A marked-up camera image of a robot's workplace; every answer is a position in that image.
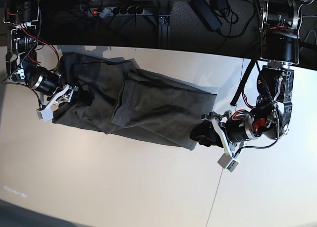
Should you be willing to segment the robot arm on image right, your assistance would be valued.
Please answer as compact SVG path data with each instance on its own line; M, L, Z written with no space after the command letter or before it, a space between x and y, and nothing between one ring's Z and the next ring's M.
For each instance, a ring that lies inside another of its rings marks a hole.
M225 156L234 159L246 149L245 142L262 135L277 142L287 133L292 112L294 71L301 48L315 50L316 45L300 40L302 6L315 0L253 0L254 16L259 20L260 40L231 101L247 100L245 85L254 67L258 69L255 105L234 113L211 112L190 133L201 145L222 147Z

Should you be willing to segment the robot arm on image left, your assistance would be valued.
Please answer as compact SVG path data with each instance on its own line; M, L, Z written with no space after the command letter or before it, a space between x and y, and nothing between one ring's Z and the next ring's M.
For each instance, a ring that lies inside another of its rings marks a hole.
M18 85L31 90L38 101L39 112L49 111L51 105L77 102L89 106L92 94L78 79L66 73L60 65L67 54L58 57L53 69L46 69L37 58L37 47L57 49L41 39L42 11L40 0L4 0L3 22L8 24L8 47L5 56L6 78L3 85Z

